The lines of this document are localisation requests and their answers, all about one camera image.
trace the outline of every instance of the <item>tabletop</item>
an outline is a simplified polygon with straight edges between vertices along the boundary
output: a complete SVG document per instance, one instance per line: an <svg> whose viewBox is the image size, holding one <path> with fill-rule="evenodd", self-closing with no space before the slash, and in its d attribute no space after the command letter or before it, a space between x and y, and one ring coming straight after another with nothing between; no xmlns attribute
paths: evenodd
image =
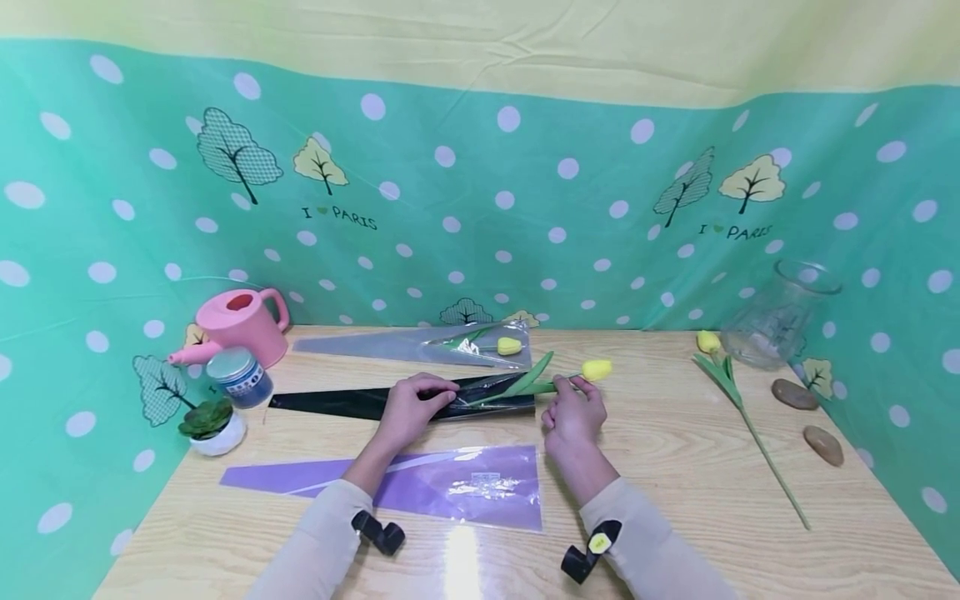
<svg viewBox="0 0 960 600"><path fill-rule="evenodd" d="M299 326L291 339L376 331ZM692 332L534 329L535 360L555 350L545 374L577 372L587 358L613 360L600 387L609 418L601 446L679 531L745 598L956 598L960 587L823 410L776 401L784 367L735 364L744 405L806 513L806 531L739 413L690 360ZM270 369L278 393L388 387L419 371L455 378L477 367L423 365L291 350ZM367 544L339 597L628 598L606 565L578 587L560 571L566 548L583 547L577 507L542 453L537 417L496 417L431 425L410 451L536 444L543 531L454 523L378 511L407 541L392 558ZM245 411L247 439L217 459L188 452L97 600L242 598L292 532L310 500L218 485L225 468L356 455L376 423L260 407ZM840 440L834 468L804 441L806 425Z"/></svg>

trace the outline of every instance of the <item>black wrist strap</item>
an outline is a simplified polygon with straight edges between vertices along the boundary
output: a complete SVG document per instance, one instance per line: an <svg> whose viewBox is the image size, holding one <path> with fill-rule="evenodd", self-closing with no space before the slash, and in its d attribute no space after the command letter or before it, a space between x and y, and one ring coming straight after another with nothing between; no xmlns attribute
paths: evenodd
<svg viewBox="0 0 960 600"><path fill-rule="evenodd" d="M367 511L357 513L350 525L361 537L366 538L377 550L387 556L394 556L403 541L407 539L399 525L387 523L384 527Z"/></svg>
<svg viewBox="0 0 960 600"><path fill-rule="evenodd" d="M600 557L616 543L622 527L623 524L620 521L604 521L597 525L587 542L587 553L584 554L576 546L570 546L566 550L560 569L569 575L570 579L582 584L587 580Z"/></svg>

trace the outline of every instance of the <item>blue jar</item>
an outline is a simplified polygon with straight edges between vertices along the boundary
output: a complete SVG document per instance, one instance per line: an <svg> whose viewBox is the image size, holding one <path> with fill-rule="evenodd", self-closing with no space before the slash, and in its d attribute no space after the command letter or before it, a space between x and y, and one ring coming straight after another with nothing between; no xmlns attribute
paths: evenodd
<svg viewBox="0 0 960 600"><path fill-rule="evenodd" d="M206 374L237 408L253 408L274 392L273 380L246 348L220 350L206 363Z"/></svg>

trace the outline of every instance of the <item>brown stone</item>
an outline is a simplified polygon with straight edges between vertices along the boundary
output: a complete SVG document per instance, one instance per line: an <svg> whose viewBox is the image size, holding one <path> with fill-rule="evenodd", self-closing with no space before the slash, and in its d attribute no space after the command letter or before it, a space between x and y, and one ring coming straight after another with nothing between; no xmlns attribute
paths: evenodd
<svg viewBox="0 0 960 600"><path fill-rule="evenodd" d="M778 379L770 386L770 391L773 392L774 398L798 410L815 411L820 406L820 401L813 392L793 381Z"/></svg>
<svg viewBox="0 0 960 600"><path fill-rule="evenodd" d="M820 455L820 458L835 467L843 465L843 448L829 432L820 427L808 425L804 427L804 439L813 451Z"/></svg>

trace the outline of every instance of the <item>sleeve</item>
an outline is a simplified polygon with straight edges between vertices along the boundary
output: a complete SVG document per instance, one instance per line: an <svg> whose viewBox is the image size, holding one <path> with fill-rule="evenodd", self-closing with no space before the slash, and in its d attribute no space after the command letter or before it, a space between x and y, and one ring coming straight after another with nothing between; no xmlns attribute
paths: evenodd
<svg viewBox="0 0 960 600"><path fill-rule="evenodd" d="M372 512L370 496L339 479L320 492L247 600L327 600L347 576L360 539L350 522Z"/></svg>
<svg viewBox="0 0 960 600"><path fill-rule="evenodd" d="M580 511L588 533L606 520L622 528L605 556L643 600L727 600L733 589L675 533L657 507L625 479L610 483Z"/></svg>

